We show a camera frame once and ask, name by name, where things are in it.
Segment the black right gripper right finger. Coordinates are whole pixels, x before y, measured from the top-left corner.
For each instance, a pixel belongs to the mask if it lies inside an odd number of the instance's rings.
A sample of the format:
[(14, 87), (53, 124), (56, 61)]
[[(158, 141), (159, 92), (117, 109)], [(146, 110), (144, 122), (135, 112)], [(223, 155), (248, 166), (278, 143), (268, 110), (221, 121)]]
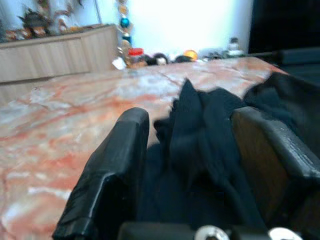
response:
[(231, 122), (264, 223), (319, 236), (319, 158), (283, 122), (253, 107), (236, 109)]

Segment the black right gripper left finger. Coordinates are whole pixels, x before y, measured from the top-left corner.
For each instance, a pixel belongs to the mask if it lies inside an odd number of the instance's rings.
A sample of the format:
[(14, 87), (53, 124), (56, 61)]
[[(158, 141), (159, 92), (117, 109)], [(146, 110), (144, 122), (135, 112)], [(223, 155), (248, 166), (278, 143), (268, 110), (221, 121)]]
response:
[(137, 209), (149, 114), (124, 111), (91, 154), (52, 234), (54, 240), (115, 240)]

